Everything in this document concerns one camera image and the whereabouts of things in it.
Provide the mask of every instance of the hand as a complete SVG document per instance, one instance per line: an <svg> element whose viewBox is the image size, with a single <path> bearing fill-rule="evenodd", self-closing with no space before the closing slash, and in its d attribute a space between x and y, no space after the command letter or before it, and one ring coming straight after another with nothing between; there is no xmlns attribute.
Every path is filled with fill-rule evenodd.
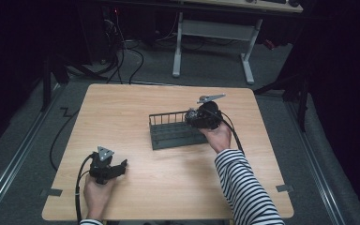
<svg viewBox="0 0 360 225"><path fill-rule="evenodd" d="M231 146L232 132L223 122L221 122L216 129L202 128L200 132L204 134L216 153L229 149Z"/></svg>
<svg viewBox="0 0 360 225"><path fill-rule="evenodd" d="M96 183L96 179L94 177L91 177L89 174L86 175L83 190L83 195L88 208L86 218L99 221L102 220L105 207L111 197L115 180L116 178L110 179L107 181L107 184L101 185Z"/></svg>

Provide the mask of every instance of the table top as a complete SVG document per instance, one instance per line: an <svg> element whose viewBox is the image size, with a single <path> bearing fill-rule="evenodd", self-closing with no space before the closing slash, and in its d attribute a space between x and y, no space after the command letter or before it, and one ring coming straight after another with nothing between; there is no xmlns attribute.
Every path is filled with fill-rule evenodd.
<svg viewBox="0 0 360 225"><path fill-rule="evenodd" d="M262 0L256 0L256 2L249 3L246 0L182 0L183 2L189 3L198 3L198 4L214 4L226 7L240 7L240 8L254 8L254 9L263 9L263 10L273 10L273 11L282 11L282 12L303 12L301 6L291 7L289 3L280 4L272 3Z"/></svg>
<svg viewBox="0 0 360 225"><path fill-rule="evenodd" d="M85 95L42 216L75 220L74 189L84 159L98 146L114 151L112 165L127 159L104 218L227 219L232 211L223 197L208 143L153 150L149 115L197 108L200 96L226 94L215 100L232 120L247 160L284 218L293 215L276 157L253 92L247 88L92 84ZM86 163L84 171L89 168ZM81 180L83 193L84 178ZM81 196L82 215L87 208Z"/></svg>

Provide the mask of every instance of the striped sleeve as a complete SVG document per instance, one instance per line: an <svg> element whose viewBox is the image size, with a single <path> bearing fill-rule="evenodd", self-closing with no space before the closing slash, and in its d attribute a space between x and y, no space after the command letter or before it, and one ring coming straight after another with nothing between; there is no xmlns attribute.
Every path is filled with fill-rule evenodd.
<svg viewBox="0 0 360 225"><path fill-rule="evenodd" d="M83 219L80 225L103 225L100 221L94 219Z"/></svg>
<svg viewBox="0 0 360 225"><path fill-rule="evenodd" d="M215 164L236 225L284 224L241 151L224 150L217 154Z"/></svg>

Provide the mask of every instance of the metal rack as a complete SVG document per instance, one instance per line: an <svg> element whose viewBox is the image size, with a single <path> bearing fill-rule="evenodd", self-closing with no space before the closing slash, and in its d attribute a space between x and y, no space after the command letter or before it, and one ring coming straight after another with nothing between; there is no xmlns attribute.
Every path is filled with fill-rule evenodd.
<svg viewBox="0 0 360 225"><path fill-rule="evenodd" d="M207 143L198 129L185 122L186 113L187 111L149 115L153 150Z"/></svg>

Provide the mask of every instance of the person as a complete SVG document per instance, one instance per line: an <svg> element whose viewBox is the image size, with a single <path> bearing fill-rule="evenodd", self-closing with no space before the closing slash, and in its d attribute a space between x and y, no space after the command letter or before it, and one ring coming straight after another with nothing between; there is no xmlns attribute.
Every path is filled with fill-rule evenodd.
<svg viewBox="0 0 360 225"><path fill-rule="evenodd" d="M237 225L284 224L273 201L256 179L240 150L231 149L232 132L221 123L216 129L200 129L210 146L217 153L215 164L220 185ZM88 215L82 225L101 225L104 208L110 199L115 180L99 185L95 179L86 177L84 197Z"/></svg>
<svg viewBox="0 0 360 225"><path fill-rule="evenodd" d="M82 225L103 225L103 213L110 200L116 178L101 185L89 174L86 175L83 189L83 196L87 205L87 216L80 224Z"/></svg>

